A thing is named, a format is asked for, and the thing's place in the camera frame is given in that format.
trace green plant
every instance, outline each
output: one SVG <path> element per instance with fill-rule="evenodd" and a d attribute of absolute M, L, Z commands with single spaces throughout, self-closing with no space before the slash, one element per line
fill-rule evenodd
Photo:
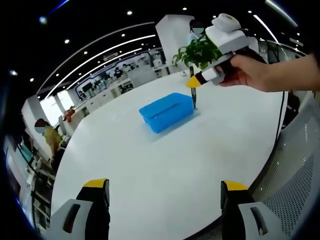
<path fill-rule="evenodd" d="M 208 64 L 215 62 L 222 56 L 221 52 L 206 35 L 197 40 L 192 40 L 188 46 L 178 49 L 178 54 L 173 56 L 172 63 L 183 62 L 187 67 L 189 64 L 195 64 L 200 69 L 205 69 Z"/>

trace ceiling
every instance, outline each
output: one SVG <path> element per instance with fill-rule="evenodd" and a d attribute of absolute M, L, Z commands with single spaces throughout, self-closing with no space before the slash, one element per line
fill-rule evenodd
<path fill-rule="evenodd" d="M 286 0 L 278 2 L 292 16 L 299 18 L 298 7 L 289 5 L 289 1 Z M 40 99 L 43 99 L 63 77 L 92 56 L 128 40 L 157 34 L 155 24 L 167 14 L 193 15 L 205 26 L 209 26 L 213 15 L 227 13 L 236 17 L 242 27 L 252 30 L 257 37 L 272 39 L 252 14 L 248 13 L 248 10 L 251 10 L 263 19 L 280 42 L 295 47 L 295 44 L 289 41 L 289 36 L 299 38 L 296 35 L 297 29 L 268 7 L 263 0 L 210 1 L 212 7 L 195 4 L 194 1 L 188 3 L 180 0 L 168 1 L 167 4 L 164 1 L 69 0 L 55 9 L 61 3 L 61 0 L 12 0 L 9 3 L 11 6 L 8 7 L 8 16 L 11 17 L 6 20 L 7 78 L 10 92 L 14 93 L 15 100 L 20 104 L 37 92 Z M 132 11 L 132 15 L 127 15 L 127 11 Z M 41 16 L 47 18 L 47 24 L 40 23 Z M 54 72 L 68 57 L 92 41 L 113 31 L 147 22 L 155 24 L 130 28 L 103 38 L 80 51 Z M 157 35 L 126 44 L 116 50 L 125 53 L 140 47 L 146 50 L 153 45 L 161 46 Z M 79 73 L 87 73 L 96 67 L 98 61 L 102 61 L 102 55 L 71 74 L 53 94 L 77 80 L 80 77 Z M 9 70 L 15 70 L 18 75 L 11 76 Z M 40 89 L 53 72 L 54 74 Z"/>

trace blue plastic box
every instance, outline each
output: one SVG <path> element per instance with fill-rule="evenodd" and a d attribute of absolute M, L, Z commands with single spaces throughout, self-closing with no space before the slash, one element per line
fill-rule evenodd
<path fill-rule="evenodd" d="M 139 112 L 144 121 L 158 134 L 193 114 L 194 104 L 191 96 L 172 93 L 144 106 Z"/>

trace white pillar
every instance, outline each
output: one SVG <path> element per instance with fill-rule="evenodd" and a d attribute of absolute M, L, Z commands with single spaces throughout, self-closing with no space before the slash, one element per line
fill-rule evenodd
<path fill-rule="evenodd" d="M 179 48 L 188 45 L 189 22 L 192 19 L 194 17 L 188 15 L 166 15 L 155 26 L 167 64 L 172 63 L 173 56 L 178 53 Z M 179 62 L 178 69 L 182 71 L 187 67 L 183 62 Z"/>
<path fill-rule="evenodd" d="M 39 134 L 35 130 L 35 123 L 38 119 L 44 119 L 48 121 L 48 118 L 40 105 L 40 101 L 37 95 L 29 97 L 21 109 L 22 117 L 25 125 L 30 131 L 30 137 L 33 138 L 36 145 L 40 147 L 40 153 L 46 158 L 51 158 L 51 149 L 46 143 L 46 140 L 42 134 Z"/>
<path fill-rule="evenodd" d="M 76 93 L 76 88 L 73 87 L 73 88 L 69 89 L 67 92 L 71 98 L 71 101 L 73 102 L 73 105 L 75 107 L 78 106 L 80 104 L 81 100 Z"/>
<path fill-rule="evenodd" d="M 60 98 L 58 97 L 58 95 L 54 95 L 53 97 L 54 97 L 54 100 L 55 100 L 56 104 L 58 105 L 60 111 L 61 111 L 62 113 L 64 113 L 66 110 L 65 110 L 64 106 L 62 105 L 62 103 L 61 103 Z"/>

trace hand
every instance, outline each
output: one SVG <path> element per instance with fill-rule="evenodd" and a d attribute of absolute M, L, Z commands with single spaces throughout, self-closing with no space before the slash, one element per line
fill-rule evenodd
<path fill-rule="evenodd" d="M 251 57 L 235 55 L 230 60 L 236 73 L 220 83 L 222 87 L 246 85 L 263 92 L 273 91 L 273 80 L 270 78 L 270 66 Z"/>
<path fill-rule="evenodd" d="M 48 160 L 48 164 L 52 164 L 53 163 L 53 161 L 54 161 L 54 157 L 52 157 L 52 158 L 49 158 L 49 160 Z"/>

